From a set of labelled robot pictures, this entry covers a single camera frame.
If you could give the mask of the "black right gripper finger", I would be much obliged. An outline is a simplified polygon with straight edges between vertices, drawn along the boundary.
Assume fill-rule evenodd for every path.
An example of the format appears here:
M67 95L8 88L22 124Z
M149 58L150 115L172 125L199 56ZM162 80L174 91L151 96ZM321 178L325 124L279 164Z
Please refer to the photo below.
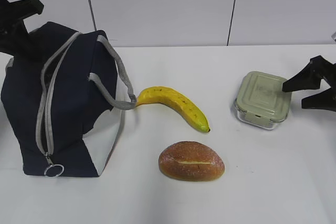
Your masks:
M303 109L335 110L335 91L329 88L321 93L306 97L301 101Z
M311 58L298 74L283 83L282 91L318 90L321 80L324 80L335 92L335 64L322 56L316 56Z

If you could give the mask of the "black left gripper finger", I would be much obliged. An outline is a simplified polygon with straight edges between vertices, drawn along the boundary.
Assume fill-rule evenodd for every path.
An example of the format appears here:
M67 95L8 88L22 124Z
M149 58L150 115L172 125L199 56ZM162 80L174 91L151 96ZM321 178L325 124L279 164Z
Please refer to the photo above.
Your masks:
M40 0L19 0L7 5L7 24L21 22L33 15L40 15L44 4Z
M1 27L1 52L16 58L42 60L43 36L38 30L29 33L24 22Z

